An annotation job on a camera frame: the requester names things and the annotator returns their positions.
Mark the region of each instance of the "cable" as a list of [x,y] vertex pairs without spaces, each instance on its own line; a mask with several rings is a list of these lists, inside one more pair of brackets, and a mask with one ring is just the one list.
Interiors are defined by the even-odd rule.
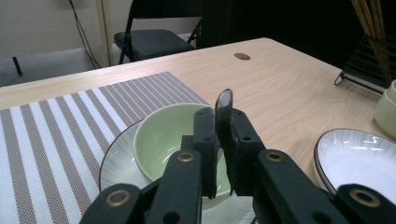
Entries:
[[84,46],[85,52],[87,53],[88,57],[90,58],[90,61],[91,61],[91,64],[92,64],[93,68],[97,69],[96,65],[99,68],[102,68],[100,66],[100,64],[96,61],[95,57],[93,56],[90,43],[88,42],[87,36],[85,36],[84,30],[82,28],[81,22],[79,21],[76,9],[75,9],[74,4],[73,4],[73,1],[72,0],[68,0],[68,1],[70,3],[70,6],[73,8],[73,12],[74,12],[75,20],[76,20],[76,26],[78,28],[78,33],[79,33],[79,36],[81,38],[82,45]]

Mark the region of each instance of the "white plate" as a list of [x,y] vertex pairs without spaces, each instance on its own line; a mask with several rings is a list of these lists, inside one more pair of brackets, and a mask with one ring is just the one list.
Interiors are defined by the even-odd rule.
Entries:
[[322,187],[335,194],[345,184],[375,189],[396,203],[396,144],[351,129],[323,134],[315,147],[314,165]]
[[[111,144],[103,159],[99,188],[115,184],[132,184],[142,189],[149,182],[134,160],[134,134],[140,122],[129,127]],[[250,223],[255,217],[251,197],[232,197],[219,205],[203,210],[202,223]]]

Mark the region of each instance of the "black chair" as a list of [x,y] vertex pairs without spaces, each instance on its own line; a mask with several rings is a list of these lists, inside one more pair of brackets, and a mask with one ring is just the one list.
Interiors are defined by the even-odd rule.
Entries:
[[197,24],[186,42],[167,30],[131,31],[134,19],[187,18],[203,16],[203,0],[134,0],[129,11],[125,32],[114,35],[121,49],[119,64],[126,55],[130,62],[194,50],[190,45],[199,27]]

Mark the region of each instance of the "chair backrest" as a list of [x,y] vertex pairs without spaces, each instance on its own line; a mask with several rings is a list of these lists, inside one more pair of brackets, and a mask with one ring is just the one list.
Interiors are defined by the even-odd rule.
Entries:
[[130,16],[134,19],[200,17],[203,0],[133,0]]

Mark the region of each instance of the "light green bowl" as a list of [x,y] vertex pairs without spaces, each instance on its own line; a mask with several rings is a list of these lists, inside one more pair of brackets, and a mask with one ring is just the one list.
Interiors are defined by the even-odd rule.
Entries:
[[[149,181],[163,176],[169,157],[180,150],[182,135],[193,135],[194,113],[207,105],[169,105],[150,114],[142,121],[134,136],[134,157],[139,169]],[[203,208],[217,205],[229,197],[224,156],[218,164],[216,199],[203,199]]]
[[385,90],[379,99],[375,120],[383,133],[396,140],[396,103],[390,100],[388,91]]
[[387,89],[387,92],[389,99],[396,104],[396,80],[392,81],[389,88]]

